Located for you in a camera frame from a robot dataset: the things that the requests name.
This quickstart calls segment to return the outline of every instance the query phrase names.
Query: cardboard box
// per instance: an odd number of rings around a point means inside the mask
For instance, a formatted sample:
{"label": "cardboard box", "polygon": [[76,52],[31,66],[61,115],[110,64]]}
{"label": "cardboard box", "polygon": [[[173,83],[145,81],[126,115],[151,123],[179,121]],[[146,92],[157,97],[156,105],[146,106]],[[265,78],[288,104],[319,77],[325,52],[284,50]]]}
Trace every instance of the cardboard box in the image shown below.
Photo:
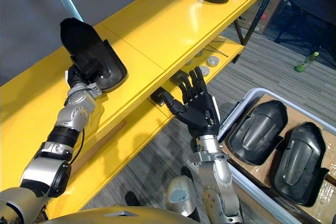
{"label": "cardboard box", "polygon": [[[274,98],[265,94],[250,110],[252,110],[258,104],[270,100],[274,100]],[[313,122],[320,129],[323,129],[322,125],[303,115],[301,112],[293,109],[292,107],[286,107],[288,123],[280,133],[281,136],[284,136],[285,133],[290,129],[308,121]],[[336,214],[336,185],[334,184],[334,180],[336,178],[336,136],[325,130],[322,130],[321,133],[327,147],[325,151],[326,153],[324,154],[324,159],[322,161],[322,167],[328,168],[330,171],[326,177],[326,180],[324,180],[317,200],[312,207],[299,206],[292,202],[286,201],[285,199],[281,198],[274,189],[272,189],[269,181],[269,171],[272,169],[273,158],[277,150],[274,150],[267,160],[260,166],[248,165],[240,161],[230,152],[226,145],[223,145],[223,152],[230,155],[231,159],[229,159],[229,162],[233,166],[240,170],[246,177],[253,181],[257,186],[259,186],[264,192],[272,197],[277,203],[287,209],[302,223],[331,223],[333,216]]]}
{"label": "cardboard box", "polygon": [[[245,11],[243,14],[241,14],[238,17],[238,23],[241,27],[244,27],[246,29],[250,27],[262,2],[263,0],[258,0],[247,11]],[[264,13],[262,14],[258,22],[258,25],[256,26],[254,30],[256,33],[262,34],[264,32],[265,28],[267,27],[267,24],[270,22],[280,2],[281,0],[270,0],[269,1]]]}

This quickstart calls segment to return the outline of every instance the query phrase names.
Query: white button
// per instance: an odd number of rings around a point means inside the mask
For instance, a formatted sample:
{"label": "white button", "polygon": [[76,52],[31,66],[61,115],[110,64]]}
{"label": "white button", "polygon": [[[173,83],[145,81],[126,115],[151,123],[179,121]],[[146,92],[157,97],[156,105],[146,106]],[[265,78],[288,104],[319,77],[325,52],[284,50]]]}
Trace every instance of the white button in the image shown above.
{"label": "white button", "polygon": [[210,69],[207,66],[200,66],[199,67],[202,71],[202,75],[206,77],[210,73]]}
{"label": "white button", "polygon": [[206,63],[210,66],[210,67],[216,67],[219,63],[219,58],[216,56],[210,56],[206,59]]}

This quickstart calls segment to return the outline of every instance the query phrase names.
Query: yellow shelf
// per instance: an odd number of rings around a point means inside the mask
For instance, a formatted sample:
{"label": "yellow shelf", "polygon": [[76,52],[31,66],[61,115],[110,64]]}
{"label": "yellow shelf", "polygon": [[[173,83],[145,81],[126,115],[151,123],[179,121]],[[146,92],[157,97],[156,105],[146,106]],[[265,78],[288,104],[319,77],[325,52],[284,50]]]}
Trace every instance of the yellow shelf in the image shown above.
{"label": "yellow shelf", "polygon": [[[97,100],[82,154],[143,102],[150,95],[152,82],[164,73],[104,26],[95,29],[112,43],[129,76],[123,85]],[[64,79],[69,66],[69,53],[62,47],[1,87],[1,190],[19,185],[26,165],[53,129],[69,90]]]}
{"label": "yellow shelf", "polygon": [[64,194],[48,203],[49,218],[80,210],[146,146],[169,119],[145,100],[126,117],[126,121],[126,125],[71,177]]}
{"label": "yellow shelf", "polygon": [[[187,71],[198,65],[204,65],[210,55],[219,57],[219,64],[210,68],[210,74],[205,77],[206,83],[209,83],[243,49],[243,46],[228,39],[224,43],[212,42],[211,45],[229,54],[229,57],[204,50],[201,56],[194,58],[191,66],[183,67],[183,70]],[[177,99],[182,100],[179,88],[173,83],[167,81],[163,87],[171,91]],[[65,193],[49,202],[47,207],[49,217],[56,218],[80,210],[173,119],[173,115],[165,105],[160,107],[152,103],[150,99],[145,100],[131,112],[125,118],[126,125],[88,164],[71,177]]]}
{"label": "yellow shelf", "polygon": [[255,1],[136,0],[102,24],[175,73],[185,57],[194,56]]}
{"label": "yellow shelf", "polygon": [[[149,95],[162,85],[180,99],[169,77],[181,68],[188,71],[191,67],[184,67],[185,63],[255,1],[217,5],[202,0],[137,0],[95,26],[125,64],[129,77],[97,100],[82,154],[125,118],[127,125],[71,178],[66,193],[50,202],[51,217],[84,206],[172,118],[165,107],[153,106]],[[206,82],[243,48],[230,40],[213,46],[229,57],[204,51],[194,58],[192,67],[204,65],[209,55],[220,58]],[[70,66],[69,53],[61,47],[0,88],[1,190],[19,185],[25,166],[53,128],[69,89],[64,71]]]}
{"label": "yellow shelf", "polygon": [[[210,74],[206,77],[204,77],[204,80],[206,83],[209,83],[226,65],[228,65],[234,58],[237,56],[244,48],[244,46],[235,43],[232,40],[229,40],[227,38],[224,38],[224,42],[211,42],[211,46],[216,48],[217,50],[223,52],[227,55],[224,56],[222,54],[209,51],[207,49],[211,49],[211,47],[207,46],[206,49],[203,49],[203,53],[201,56],[193,57],[192,63],[189,66],[183,66],[181,69],[189,73],[190,70],[194,69],[196,66],[207,66],[206,59],[209,56],[216,56],[219,58],[219,64],[216,67],[209,67]],[[166,81],[164,84],[161,85],[165,90],[171,92],[171,94],[178,100],[182,101],[182,94],[179,87],[177,87],[175,84],[173,84],[171,81]],[[170,116],[171,113],[169,109],[166,106],[159,106],[156,104],[156,106],[167,116]]]}

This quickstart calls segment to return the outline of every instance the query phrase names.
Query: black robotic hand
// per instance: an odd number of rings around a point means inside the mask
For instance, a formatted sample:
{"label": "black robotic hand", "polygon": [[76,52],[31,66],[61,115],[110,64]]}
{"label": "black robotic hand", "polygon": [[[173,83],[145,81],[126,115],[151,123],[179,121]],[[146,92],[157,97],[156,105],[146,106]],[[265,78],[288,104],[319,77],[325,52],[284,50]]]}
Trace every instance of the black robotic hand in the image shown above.
{"label": "black robotic hand", "polygon": [[191,70],[191,86],[188,78],[184,78],[178,86],[182,91],[184,105],[165,92],[163,99],[172,114],[186,125],[189,133],[196,138],[204,135],[218,135],[219,119],[212,96],[208,93],[199,67]]}

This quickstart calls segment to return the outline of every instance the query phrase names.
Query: gray wall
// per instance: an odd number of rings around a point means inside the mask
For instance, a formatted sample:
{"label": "gray wall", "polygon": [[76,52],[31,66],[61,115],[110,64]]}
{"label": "gray wall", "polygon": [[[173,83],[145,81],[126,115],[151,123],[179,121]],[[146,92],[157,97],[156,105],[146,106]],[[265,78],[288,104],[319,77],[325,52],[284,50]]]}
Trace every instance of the gray wall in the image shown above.
{"label": "gray wall", "polygon": [[[72,0],[83,20],[101,22],[134,0]],[[61,46],[59,23],[68,17],[60,0],[0,0],[0,85]]]}

